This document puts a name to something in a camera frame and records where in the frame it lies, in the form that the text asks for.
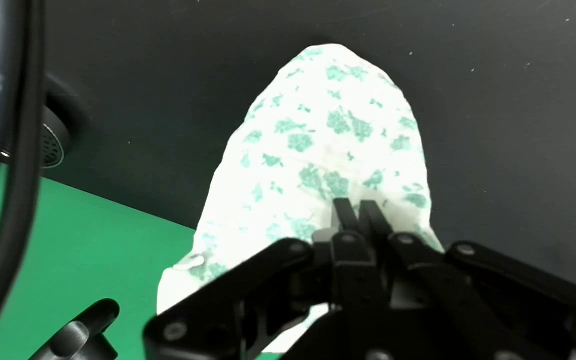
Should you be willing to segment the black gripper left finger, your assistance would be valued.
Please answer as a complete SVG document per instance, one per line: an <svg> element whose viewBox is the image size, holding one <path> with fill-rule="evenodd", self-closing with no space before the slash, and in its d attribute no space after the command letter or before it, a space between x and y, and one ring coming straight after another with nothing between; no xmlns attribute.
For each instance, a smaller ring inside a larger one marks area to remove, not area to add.
<svg viewBox="0 0 576 360"><path fill-rule="evenodd" d="M333 244L283 237L153 317L146 360L257 360L335 298Z"/></svg>

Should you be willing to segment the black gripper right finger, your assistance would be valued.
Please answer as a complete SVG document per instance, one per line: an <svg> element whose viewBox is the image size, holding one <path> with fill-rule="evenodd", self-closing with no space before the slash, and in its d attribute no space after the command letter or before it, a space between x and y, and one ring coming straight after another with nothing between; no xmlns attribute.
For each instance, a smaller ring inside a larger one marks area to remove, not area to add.
<svg viewBox="0 0 576 360"><path fill-rule="evenodd" d="M576 360L576 284L476 241L439 252L390 225L373 200L360 219L457 335L457 357Z"/></svg>

